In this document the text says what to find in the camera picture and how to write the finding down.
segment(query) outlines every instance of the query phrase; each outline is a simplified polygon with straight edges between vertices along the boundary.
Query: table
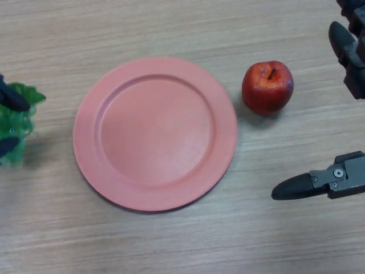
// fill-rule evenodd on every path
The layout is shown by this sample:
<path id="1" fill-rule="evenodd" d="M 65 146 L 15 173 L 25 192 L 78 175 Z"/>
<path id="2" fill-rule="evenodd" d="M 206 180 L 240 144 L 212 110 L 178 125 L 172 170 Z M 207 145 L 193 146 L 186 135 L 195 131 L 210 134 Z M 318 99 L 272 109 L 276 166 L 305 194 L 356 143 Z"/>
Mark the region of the table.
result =
<path id="1" fill-rule="evenodd" d="M 277 202 L 279 182 L 364 149 L 365 103 L 343 85 L 328 40 L 335 0 L 2 0 L 1 73 L 36 85 L 23 168 L 0 169 L 0 273 L 364 273 L 364 195 Z M 138 214 L 101 199 L 72 150 L 81 100 L 109 70 L 170 55 L 210 71 L 238 116 L 233 162 L 197 203 Z M 241 101 L 248 67 L 294 75 L 278 118 Z"/>

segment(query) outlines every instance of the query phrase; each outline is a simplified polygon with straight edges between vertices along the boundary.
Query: black object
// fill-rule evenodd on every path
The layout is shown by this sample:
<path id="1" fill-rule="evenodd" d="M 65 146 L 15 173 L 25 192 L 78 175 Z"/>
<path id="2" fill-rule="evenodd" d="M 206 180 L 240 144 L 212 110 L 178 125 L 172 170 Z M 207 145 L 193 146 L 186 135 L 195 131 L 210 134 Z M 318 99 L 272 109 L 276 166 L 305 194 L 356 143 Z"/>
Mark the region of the black object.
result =
<path id="1" fill-rule="evenodd" d="M 355 99 L 365 99 L 365 0 L 337 0 L 348 30 L 333 22 L 328 35 L 338 62 L 346 69 L 344 83 Z"/>
<path id="2" fill-rule="evenodd" d="M 328 36 L 338 62 L 346 69 L 344 83 L 355 99 L 365 99 L 365 0 L 337 0 L 348 29 L 332 22 Z M 328 194 L 330 199 L 365 192 L 365 154 L 337 156 L 326 170 L 313 170 L 277 185 L 274 200 L 303 199 Z"/>
<path id="3" fill-rule="evenodd" d="M 327 194 L 330 199 L 365 192 L 365 153 L 337 156 L 325 170 L 312 170 L 277 185 L 274 200 L 297 200 Z"/>
<path id="4" fill-rule="evenodd" d="M 4 82 L 3 75 L 0 74 L 0 104 L 9 108 L 13 111 L 28 111 L 30 105 L 26 99 L 9 87 Z M 17 137 L 8 137 L 0 140 L 0 158 L 12 151 L 18 144 L 20 140 Z"/>

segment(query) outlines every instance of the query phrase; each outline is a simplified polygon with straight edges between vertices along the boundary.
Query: pink plate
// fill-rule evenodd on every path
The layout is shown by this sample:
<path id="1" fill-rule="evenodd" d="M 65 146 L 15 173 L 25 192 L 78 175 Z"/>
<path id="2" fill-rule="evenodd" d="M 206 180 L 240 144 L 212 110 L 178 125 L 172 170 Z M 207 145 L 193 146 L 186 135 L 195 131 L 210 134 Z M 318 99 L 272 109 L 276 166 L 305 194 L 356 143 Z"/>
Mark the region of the pink plate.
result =
<path id="1" fill-rule="evenodd" d="M 139 211 L 179 208 L 207 193 L 227 170 L 237 119 L 224 88 L 179 59 L 126 63 L 82 101 L 74 152 L 89 184 Z"/>

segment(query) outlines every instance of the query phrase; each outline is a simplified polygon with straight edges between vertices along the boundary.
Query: red apple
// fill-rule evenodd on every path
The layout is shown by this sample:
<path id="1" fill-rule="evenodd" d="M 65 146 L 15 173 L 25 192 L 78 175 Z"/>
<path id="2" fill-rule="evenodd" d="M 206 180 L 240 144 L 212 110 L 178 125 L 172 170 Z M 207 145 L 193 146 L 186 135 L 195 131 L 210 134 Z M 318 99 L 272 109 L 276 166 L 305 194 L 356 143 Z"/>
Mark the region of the red apple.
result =
<path id="1" fill-rule="evenodd" d="M 242 82 L 242 98 L 253 112 L 274 115 L 289 102 L 294 90 L 290 70 L 279 61 L 252 65 Z"/>

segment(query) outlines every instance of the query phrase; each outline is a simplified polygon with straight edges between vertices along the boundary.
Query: green leaf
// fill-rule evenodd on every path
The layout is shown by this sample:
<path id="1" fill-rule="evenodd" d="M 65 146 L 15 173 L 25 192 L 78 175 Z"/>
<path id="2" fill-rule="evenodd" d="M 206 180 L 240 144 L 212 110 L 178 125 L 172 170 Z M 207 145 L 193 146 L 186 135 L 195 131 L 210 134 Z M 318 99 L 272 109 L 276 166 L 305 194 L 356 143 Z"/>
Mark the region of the green leaf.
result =
<path id="1" fill-rule="evenodd" d="M 34 86 L 26 86 L 22 83 L 10 83 L 9 87 L 20 93 L 30 105 L 35 105 L 46 100 L 46 97 L 37 92 L 37 88 Z"/>
<path id="2" fill-rule="evenodd" d="M 30 105 L 30 110 L 24 112 L 11 111 L 0 105 L 0 139 L 16 136 L 21 140 L 11 152 L 0 158 L 0 164 L 16 166 L 23 159 L 25 138 L 34 129 L 34 123 L 30 118 L 37 111 L 35 105 L 46 100 L 46 97 L 37 92 L 37 88 L 33 86 L 26 86 L 22 83 L 10 83 L 9 86 L 20 93 Z"/>

